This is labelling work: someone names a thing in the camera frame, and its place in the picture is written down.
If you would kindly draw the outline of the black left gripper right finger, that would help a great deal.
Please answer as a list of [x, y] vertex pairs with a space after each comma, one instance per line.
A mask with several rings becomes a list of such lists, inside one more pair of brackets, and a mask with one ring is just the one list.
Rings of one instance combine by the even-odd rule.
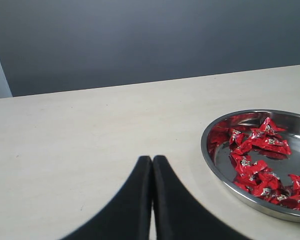
[[158, 240], [247, 240], [204, 208], [182, 184], [163, 155], [153, 159]]

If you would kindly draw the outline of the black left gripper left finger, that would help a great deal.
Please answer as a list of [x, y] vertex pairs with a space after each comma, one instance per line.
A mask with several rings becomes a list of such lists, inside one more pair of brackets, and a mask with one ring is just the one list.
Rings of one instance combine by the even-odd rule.
[[140, 156], [117, 194], [64, 240], [148, 240], [153, 200], [153, 162]]

